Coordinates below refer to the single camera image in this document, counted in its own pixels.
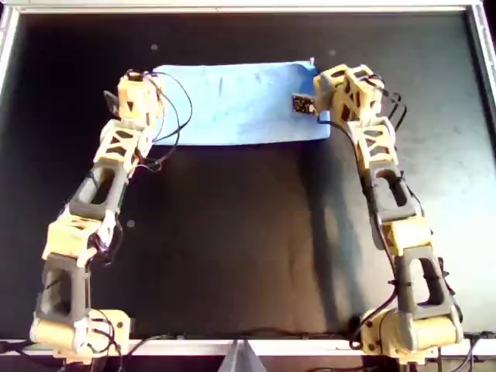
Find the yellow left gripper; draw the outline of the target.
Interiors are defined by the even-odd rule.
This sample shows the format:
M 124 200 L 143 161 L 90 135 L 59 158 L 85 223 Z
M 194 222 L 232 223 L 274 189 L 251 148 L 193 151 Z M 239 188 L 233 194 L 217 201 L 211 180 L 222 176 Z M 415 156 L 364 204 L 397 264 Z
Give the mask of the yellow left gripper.
M 121 120 L 135 126 L 155 126 L 161 114 L 160 84 L 147 71 L 128 70 L 119 80 L 118 111 Z

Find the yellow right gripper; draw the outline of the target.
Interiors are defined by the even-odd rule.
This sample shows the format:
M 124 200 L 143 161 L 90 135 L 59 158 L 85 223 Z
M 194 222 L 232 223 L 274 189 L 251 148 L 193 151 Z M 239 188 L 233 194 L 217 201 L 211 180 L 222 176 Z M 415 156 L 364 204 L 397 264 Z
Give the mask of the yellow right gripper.
M 335 123 L 368 122 L 381 113 L 384 81 L 365 64 L 340 64 L 317 73 L 313 84 L 317 110 L 329 111 Z

